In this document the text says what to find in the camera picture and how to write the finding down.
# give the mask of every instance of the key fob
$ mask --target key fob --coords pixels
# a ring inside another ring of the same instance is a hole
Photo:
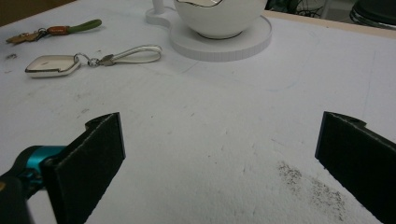
[[[26,67],[29,77],[60,77],[67,76],[77,70],[81,63],[74,56],[46,55],[36,58]]]

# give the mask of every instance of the white cup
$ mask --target white cup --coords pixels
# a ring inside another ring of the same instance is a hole
[[[265,9],[267,0],[174,0],[180,18],[198,34],[231,38],[247,29]]]

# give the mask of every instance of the orange keychain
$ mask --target orange keychain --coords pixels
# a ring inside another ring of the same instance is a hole
[[[33,42],[39,40],[40,38],[46,35],[70,35],[77,32],[91,30],[93,28],[100,26],[101,24],[102,24],[101,20],[93,20],[93,21],[87,21],[77,26],[51,26],[48,29],[40,28],[31,34],[23,33],[20,35],[15,35],[7,39],[6,41],[12,44],[20,44],[25,41]]]

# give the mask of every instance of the green strap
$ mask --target green strap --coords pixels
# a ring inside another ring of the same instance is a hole
[[[85,23],[82,23],[81,25],[67,27],[67,33],[73,34],[76,32],[91,30],[95,27],[100,26],[101,24],[101,20],[87,21]]]

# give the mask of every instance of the white table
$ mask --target white table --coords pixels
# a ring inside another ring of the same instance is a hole
[[[323,111],[396,141],[396,39],[269,18],[273,38],[262,53],[203,63],[145,23],[150,8],[80,0],[0,28],[5,40],[103,21],[84,34],[0,44],[1,173],[23,149],[67,145],[86,121],[119,111],[127,159],[88,223],[379,223],[314,153]],[[148,43],[163,47],[159,62],[24,74],[41,55],[101,58]],[[29,204],[36,223],[55,222],[45,191]]]

